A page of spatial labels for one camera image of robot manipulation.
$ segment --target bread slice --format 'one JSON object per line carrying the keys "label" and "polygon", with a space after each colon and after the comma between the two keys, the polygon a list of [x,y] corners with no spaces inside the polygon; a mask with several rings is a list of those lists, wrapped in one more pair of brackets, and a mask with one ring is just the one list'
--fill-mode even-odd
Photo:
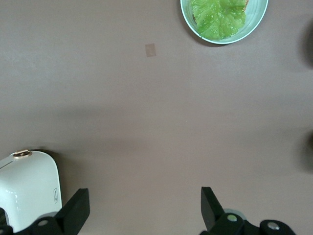
{"label": "bread slice", "polygon": [[[246,6],[248,5],[249,0],[246,0]],[[244,11],[246,10],[246,6],[244,7]]]}

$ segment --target light green bowl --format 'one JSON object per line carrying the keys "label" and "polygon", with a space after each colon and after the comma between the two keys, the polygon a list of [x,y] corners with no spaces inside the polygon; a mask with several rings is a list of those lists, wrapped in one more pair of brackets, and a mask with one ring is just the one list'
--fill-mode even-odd
{"label": "light green bowl", "polygon": [[250,0],[246,7],[245,25],[241,29],[239,29],[238,33],[236,33],[235,35],[221,40],[209,40],[207,38],[201,37],[200,34],[197,32],[197,24],[193,18],[190,0],[180,0],[180,5],[182,14],[188,26],[196,35],[210,43],[230,44],[237,42],[242,38],[245,38],[259,25],[268,6],[268,0]]}

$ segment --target bowl rim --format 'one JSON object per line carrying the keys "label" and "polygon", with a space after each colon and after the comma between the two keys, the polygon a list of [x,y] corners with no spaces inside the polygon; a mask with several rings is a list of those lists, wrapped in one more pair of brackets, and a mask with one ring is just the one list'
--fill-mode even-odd
{"label": "bowl rim", "polygon": [[186,15],[185,15],[185,13],[184,13],[184,9],[183,9],[183,6],[182,6],[182,2],[183,2],[183,1],[184,1],[184,0],[180,0],[180,8],[181,8],[182,15],[183,15],[183,17],[184,17],[184,19],[185,19],[187,25],[189,26],[189,28],[190,28],[198,37],[200,37],[201,39],[203,39],[203,40],[205,40],[205,41],[207,41],[207,42],[214,43],[214,44],[219,44],[219,45],[225,45],[225,44],[235,43],[235,42],[240,41],[241,39],[247,37],[249,34],[251,34],[251,33],[255,30],[255,28],[260,24],[261,20],[263,19],[263,16],[265,15],[265,12],[266,12],[266,10],[267,10],[267,8],[268,8],[268,0],[265,0],[265,1],[266,1],[266,5],[265,5],[264,11],[263,11],[263,13],[262,13],[262,15],[261,15],[261,17],[260,17],[258,23],[257,23],[257,24],[255,25],[255,27],[253,27],[247,34],[245,34],[245,35],[242,36],[241,38],[236,39],[236,40],[234,40],[234,41],[230,41],[230,42],[221,42],[221,41],[210,40],[210,39],[207,39],[207,38],[204,38],[204,37],[201,37],[201,36],[200,36],[200,34],[190,25],[189,21],[187,20],[187,17],[186,17]]}

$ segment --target toaster slot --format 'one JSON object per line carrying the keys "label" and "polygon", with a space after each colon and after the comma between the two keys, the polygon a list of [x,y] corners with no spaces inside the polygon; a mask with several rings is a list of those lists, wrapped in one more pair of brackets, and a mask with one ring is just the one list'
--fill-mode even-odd
{"label": "toaster slot", "polygon": [[0,226],[1,225],[7,225],[6,217],[5,217],[5,211],[2,208],[0,208]]}

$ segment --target white toaster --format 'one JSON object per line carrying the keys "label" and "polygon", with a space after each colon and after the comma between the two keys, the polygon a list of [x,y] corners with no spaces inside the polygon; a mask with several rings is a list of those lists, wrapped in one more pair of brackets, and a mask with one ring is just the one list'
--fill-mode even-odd
{"label": "white toaster", "polygon": [[22,150],[0,161],[2,225],[10,225],[16,233],[61,208],[59,174],[51,156]]}

